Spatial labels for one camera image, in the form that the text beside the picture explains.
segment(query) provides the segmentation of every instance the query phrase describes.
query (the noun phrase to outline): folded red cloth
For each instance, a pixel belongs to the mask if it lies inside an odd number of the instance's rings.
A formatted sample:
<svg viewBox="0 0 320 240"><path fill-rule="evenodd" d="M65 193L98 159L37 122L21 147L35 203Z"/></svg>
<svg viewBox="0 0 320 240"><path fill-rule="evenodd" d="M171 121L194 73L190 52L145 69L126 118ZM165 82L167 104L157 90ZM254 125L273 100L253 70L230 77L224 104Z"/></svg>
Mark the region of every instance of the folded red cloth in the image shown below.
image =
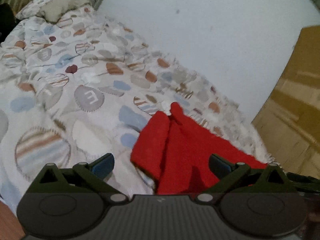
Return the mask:
<svg viewBox="0 0 320 240"><path fill-rule="evenodd" d="M178 103L171 104L170 112L156 112L131 154L131 161L156 180L157 194L199 193L216 184L219 179L208 164L213 153L231 163L266 167L184 115Z"/></svg>

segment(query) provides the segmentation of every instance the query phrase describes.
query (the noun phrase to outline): triangular hole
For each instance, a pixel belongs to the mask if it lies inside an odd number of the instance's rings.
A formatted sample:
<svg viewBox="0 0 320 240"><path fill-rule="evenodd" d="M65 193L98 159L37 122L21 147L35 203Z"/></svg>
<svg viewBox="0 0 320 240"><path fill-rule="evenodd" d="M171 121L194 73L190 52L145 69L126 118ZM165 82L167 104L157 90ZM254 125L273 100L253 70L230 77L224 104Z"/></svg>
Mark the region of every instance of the triangular hole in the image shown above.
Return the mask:
<svg viewBox="0 0 320 240"><path fill-rule="evenodd" d="M271 172L268 182L278 183L278 184L284 183L277 170L274 170L273 172Z"/></svg>
<svg viewBox="0 0 320 240"><path fill-rule="evenodd" d="M58 181L56 176L54 175L53 171L48 169L42 179L40 180L40 183L49 183L49 182L55 182Z"/></svg>

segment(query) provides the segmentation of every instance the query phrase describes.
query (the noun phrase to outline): pillow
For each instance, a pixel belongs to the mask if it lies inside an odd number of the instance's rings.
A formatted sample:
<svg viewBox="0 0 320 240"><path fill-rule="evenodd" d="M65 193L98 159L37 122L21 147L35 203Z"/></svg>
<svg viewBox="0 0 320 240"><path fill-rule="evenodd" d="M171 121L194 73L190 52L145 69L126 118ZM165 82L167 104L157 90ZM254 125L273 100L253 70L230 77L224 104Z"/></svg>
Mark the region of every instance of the pillow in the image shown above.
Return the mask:
<svg viewBox="0 0 320 240"><path fill-rule="evenodd" d="M89 0L51 0L41 7L37 16L44 17L50 23L57 23L67 11L78 9L88 3Z"/></svg>
<svg viewBox="0 0 320 240"><path fill-rule="evenodd" d="M51 0L32 0L16 14L16 18L19 20L23 20L32 16L36 16L40 11L41 6L50 1Z"/></svg>

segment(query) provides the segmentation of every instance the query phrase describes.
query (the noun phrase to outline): silver screw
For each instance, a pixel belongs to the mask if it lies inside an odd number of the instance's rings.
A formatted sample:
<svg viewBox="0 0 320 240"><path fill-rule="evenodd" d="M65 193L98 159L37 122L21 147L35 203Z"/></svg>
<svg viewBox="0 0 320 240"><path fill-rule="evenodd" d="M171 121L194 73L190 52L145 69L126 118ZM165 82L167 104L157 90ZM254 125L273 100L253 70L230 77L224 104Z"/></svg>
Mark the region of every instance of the silver screw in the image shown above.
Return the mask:
<svg viewBox="0 0 320 240"><path fill-rule="evenodd" d="M198 200L200 200L201 202L210 202L211 200L213 200L213 196L207 193L202 193L200 195L198 195Z"/></svg>
<svg viewBox="0 0 320 240"><path fill-rule="evenodd" d="M120 194L120 193L117 193L117 194L113 194L110 199L113 201L113 202L122 202L122 201L125 201L126 197L125 195L123 194Z"/></svg>

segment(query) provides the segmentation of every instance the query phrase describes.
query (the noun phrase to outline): patterned bed sheet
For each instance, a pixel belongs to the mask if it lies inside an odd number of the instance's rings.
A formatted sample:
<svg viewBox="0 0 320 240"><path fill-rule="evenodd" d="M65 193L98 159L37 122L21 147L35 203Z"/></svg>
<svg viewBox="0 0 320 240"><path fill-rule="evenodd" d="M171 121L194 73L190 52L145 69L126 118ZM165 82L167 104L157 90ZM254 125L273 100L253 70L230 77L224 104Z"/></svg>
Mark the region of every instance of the patterned bed sheet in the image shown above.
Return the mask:
<svg viewBox="0 0 320 240"><path fill-rule="evenodd" d="M128 196L153 194L130 154L151 116L170 114L175 101L212 133L273 161L236 103L90 6L56 25L35 16L21 21L0 58L0 194L13 212L46 163L68 168L106 152L116 160L108 184Z"/></svg>

